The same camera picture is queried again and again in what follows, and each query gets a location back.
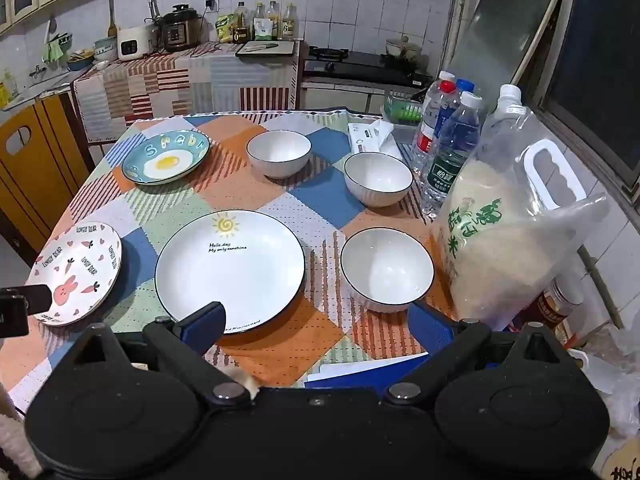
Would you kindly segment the pink bunny lovely bear plate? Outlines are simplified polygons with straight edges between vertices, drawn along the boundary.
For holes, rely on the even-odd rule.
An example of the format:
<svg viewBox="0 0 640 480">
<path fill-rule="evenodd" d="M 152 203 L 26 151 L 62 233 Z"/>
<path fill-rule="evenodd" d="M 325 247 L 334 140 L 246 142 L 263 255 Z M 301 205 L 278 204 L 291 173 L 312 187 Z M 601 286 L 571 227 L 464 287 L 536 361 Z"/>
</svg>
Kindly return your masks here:
<svg viewBox="0 0 640 480">
<path fill-rule="evenodd" d="M 55 237 L 36 258 L 29 285 L 45 284 L 52 304 L 36 319 L 47 326 L 78 322 L 111 292 L 122 266 L 122 241 L 107 223 L 83 221 Z"/>
</svg>

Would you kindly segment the white bowl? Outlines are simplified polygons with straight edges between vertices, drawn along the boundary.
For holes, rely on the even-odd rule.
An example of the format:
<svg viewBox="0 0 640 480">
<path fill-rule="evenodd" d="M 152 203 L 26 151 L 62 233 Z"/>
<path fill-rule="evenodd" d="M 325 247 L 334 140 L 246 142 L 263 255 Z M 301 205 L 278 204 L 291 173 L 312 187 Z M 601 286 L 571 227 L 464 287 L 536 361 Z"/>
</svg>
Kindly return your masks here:
<svg viewBox="0 0 640 480">
<path fill-rule="evenodd" d="M 247 142 L 246 154 L 258 174 L 283 180 L 306 166 L 311 148 L 309 139 L 298 132 L 269 130 Z"/>
<path fill-rule="evenodd" d="M 369 208 L 399 203 L 413 184 L 411 170 L 399 159 L 377 152 L 352 154 L 344 162 L 350 194 Z"/>
<path fill-rule="evenodd" d="M 426 296 L 435 279 L 433 259 L 418 240 L 379 226 L 346 240 L 340 268 L 356 304 L 378 313 L 407 310 Z"/>
</svg>

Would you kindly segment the large white sun plate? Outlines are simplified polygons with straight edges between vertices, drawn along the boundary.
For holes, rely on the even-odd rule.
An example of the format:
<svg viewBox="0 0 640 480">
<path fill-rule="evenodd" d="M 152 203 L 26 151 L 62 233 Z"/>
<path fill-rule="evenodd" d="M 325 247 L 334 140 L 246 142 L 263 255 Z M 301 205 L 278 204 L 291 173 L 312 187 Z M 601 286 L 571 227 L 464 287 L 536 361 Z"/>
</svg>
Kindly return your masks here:
<svg viewBox="0 0 640 480">
<path fill-rule="evenodd" d="M 167 314 L 181 321 L 218 301 L 227 335 L 244 333 L 279 315 L 303 285 L 302 244 L 279 220 L 258 211 L 206 214 L 165 244 L 155 290 Z"/>
</svg>

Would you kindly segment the teal fried egg plate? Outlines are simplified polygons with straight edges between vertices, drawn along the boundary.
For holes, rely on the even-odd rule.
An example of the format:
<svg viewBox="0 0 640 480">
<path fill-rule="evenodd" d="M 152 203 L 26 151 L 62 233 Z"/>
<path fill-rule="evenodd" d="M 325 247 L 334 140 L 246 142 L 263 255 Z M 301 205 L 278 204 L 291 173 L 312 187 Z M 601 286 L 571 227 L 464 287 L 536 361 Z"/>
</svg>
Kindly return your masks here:
<svg viewBox="0 0 640 480">
<path fill-rule="evenodd" d="M 198 168 L 212 141 L 198 130 L 172 130 L 152 136 L 122 162 L 122 173 L 135 185 L 163 185 Z"/>
</svg>

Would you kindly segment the wooden yellow chair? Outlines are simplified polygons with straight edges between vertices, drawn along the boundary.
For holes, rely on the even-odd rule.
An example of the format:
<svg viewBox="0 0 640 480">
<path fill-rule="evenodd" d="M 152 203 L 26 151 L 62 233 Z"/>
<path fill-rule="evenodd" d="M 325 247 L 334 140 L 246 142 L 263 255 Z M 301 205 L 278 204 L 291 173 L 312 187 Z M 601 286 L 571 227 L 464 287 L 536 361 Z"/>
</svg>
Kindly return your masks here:
<svg viewBox="0 0 640 480">
<path fill-rule="evenodd" d="M 1 121 L 1 235 L 33 264 L 94 169 L 67 93 L 35 100 Z"/>
</svg>

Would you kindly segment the red label water bottle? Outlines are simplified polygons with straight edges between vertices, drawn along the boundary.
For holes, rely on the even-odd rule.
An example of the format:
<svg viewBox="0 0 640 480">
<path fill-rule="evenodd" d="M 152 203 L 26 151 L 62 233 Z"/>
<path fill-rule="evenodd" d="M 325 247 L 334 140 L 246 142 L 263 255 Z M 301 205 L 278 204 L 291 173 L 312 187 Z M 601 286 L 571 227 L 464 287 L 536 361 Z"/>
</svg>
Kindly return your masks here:
<svg viewBox="0 0 640 480">
<path fill-rule="evenodd" d="M 427 155 L 430 154 L 442 102 L 446 101 L 455 91 L 456 80 L 451 77 L 440 78 L 427 89 L 420 124 L 411 145 L 410 168 L 416 178 L 420 177 L 426 164 Z"/>
</svg>

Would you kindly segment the blue label water bottle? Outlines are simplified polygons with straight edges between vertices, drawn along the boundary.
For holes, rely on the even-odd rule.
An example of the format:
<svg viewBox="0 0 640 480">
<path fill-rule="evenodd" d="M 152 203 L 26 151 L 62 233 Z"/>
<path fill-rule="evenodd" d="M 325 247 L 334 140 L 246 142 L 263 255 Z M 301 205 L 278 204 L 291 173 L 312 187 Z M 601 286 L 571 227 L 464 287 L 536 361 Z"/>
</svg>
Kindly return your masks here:
<svg viewBox="0 0 640 480">
<path fill-rule="evenodd" d="M 440 100 L 436 126 L 434 128 L 434 136 L 439 138 L 442 126 L 451 117 L 460 105 L 462 93 L 474 92 L 475 84 L 466 79 L 457 79 L 456 81 L 443 80 L 439 85 L 442 99 Z"/>
</svg>

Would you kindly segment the green cloth hanging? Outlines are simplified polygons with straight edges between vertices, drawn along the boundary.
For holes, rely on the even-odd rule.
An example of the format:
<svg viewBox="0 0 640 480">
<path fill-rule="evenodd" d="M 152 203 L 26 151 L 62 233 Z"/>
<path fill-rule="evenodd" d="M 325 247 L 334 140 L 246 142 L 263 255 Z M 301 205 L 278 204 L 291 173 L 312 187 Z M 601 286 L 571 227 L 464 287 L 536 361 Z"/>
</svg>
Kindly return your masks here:
<svg viewBox="0 0 640 480">
<path fill-rule="evenodd" d="M 72 41 L 73 35 L 68 32 L 58 34 L 54 38 L 49 39 L 44 44 L 42 62 L 52 64 L 61 61 L 67 50 L 70 48 Z"/>
</svg>

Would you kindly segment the striped counter cloth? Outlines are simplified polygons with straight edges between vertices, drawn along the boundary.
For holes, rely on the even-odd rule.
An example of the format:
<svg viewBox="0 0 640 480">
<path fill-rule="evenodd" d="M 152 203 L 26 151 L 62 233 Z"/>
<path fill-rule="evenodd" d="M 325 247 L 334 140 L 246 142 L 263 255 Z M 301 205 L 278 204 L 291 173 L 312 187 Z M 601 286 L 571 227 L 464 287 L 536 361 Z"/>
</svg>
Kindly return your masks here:
<svg viewBox="0 0 640 480">
<path fill-rule="evenodd" d="M 208 42 L 89 70 L 72 83 L 91 144 L 116 141 L 138 120 L 217 112 L 292 110 L 300 47 L 291 56 L 242 56 L 240 44 Z"/>
</svg>

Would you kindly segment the white rice cooker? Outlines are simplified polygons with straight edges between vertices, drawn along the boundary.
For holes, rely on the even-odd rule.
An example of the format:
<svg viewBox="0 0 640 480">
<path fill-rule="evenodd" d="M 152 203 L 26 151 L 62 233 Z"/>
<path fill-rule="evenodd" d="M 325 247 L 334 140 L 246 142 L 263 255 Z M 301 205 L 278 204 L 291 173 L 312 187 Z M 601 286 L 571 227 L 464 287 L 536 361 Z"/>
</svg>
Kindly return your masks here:
<svg viewBox="0 0 640 480">
<path fill-rule="evenodd" d="M 133 61 L 157 51 L 157 27 L 153 23 L 119 29 L 117 55 L 119 61 Z"/>
</svg>

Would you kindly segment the pot on stove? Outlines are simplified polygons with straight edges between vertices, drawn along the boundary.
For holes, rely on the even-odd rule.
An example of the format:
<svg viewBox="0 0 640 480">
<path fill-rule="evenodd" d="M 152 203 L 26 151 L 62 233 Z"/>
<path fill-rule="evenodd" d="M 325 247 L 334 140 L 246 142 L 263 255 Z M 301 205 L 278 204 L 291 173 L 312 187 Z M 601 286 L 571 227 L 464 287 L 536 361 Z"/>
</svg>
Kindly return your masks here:
<svg viewBox="0 0 640 480">
<path fill-rule="evenodd" d="M 415 61 L 421 54 L 421 48 L 412 44 L 405 35 L 399 39 L 387 39 L 385 50 L 387 55 L 407 61 Z"/>
</svg>

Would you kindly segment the cutting board on counter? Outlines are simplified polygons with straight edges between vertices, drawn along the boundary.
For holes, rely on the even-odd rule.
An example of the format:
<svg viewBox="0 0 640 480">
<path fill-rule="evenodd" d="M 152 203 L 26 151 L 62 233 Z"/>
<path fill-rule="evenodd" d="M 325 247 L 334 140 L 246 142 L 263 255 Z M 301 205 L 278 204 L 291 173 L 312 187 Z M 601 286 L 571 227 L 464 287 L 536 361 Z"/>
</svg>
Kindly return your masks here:
<svg viewBox="0 0 640 480">
<path fill-rule="evenodd" d="M 249 41 L 243 44 L 235 55 L 238 58 L 242 58 L 242 56 L 291 56 L 295 52 L 295 47 L 295 41 Z"/>
</svg>

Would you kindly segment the black pressure cooker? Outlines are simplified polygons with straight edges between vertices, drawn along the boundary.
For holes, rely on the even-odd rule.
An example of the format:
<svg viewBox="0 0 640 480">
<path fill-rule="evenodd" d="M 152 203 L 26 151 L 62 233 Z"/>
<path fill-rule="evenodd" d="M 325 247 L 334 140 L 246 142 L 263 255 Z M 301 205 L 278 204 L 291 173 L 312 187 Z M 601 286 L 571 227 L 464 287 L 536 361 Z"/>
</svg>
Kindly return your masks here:
<svg viewBox="0 0 640 480">
<path fill-rule="evenodd" d="M 197 47 L 201 43 L 202 17 L 186 3 L 175 4 L 160 20 L 166 51 L 176 52 Z"/>
</svg>

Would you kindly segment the leaning metal board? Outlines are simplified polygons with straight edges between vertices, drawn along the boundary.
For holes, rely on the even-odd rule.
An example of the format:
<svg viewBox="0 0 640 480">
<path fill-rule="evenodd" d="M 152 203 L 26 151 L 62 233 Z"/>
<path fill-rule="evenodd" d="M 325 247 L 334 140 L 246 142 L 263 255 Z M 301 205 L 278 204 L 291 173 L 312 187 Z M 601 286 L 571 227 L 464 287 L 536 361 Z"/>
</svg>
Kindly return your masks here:
<svg viewBox="0 0 640 480">
<path fill-rule="evenodd" d="M 500 87 L 520 83 L 560 0 L 480 0 L 448 68 L 471 81 L 482 113 L 497 106 Z"/>
</svg>

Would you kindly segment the oil bottle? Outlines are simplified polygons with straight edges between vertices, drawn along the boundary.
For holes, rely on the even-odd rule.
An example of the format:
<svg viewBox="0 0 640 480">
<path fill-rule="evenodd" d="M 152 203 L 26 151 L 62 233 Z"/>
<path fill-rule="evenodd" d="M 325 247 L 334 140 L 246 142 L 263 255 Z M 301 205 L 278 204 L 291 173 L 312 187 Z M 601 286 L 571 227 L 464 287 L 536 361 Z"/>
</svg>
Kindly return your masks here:
<svg viewBox="0 0 640 480">
<path fill-rule="evenodd" d="M 267 18 L 271 26 L 271 39 L 278 40 L 280 38 L 280 11 L 276 0 L 271 0 L 267 10 Z"/>
<path fill-rule="evenodd" d="M 244 44 L 248 40 L 250 40 L 250 14 L 245 3 L 239 1 L 234 11 L 232 41 L 235 44 Z"/>
<path fill-rule="evenodd" d="M 272 39 L 272 21 L 267 15 L 262 2 L 256 4 L 253 14 L 253 38 L 256 41 L 269 41 Z"/>
<path fill-rule="evenodd" d="M 288 3 L 280 21 L 280 38 L 282 40 L 293 40 L 296 35 L 296 7 L 293 3 Z"/>
</svg>

